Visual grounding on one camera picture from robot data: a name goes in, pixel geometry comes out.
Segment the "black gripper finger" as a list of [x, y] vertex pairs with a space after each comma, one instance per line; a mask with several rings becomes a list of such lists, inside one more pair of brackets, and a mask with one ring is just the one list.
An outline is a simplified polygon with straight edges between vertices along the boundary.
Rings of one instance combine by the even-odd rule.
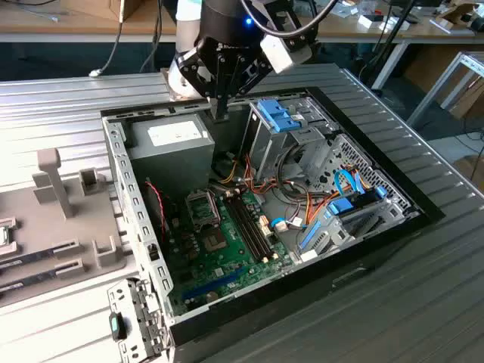
[[190, 50], [176, 58], [176, 64], [188, 83], [209, 99], [214, 119], [222, 118], [222, 54], [219, 43], [203, 37]]
[[258, 54], [249, 64], [242, 57], [237, 64], [228, 84], [228, 93], [221, 103], [221, 119], [225, 120], [228, 112], [228, 102], [237, 96], [246, 95], [252, 88], [260, 83], [270, 72], [272, 66], [264, 53]]

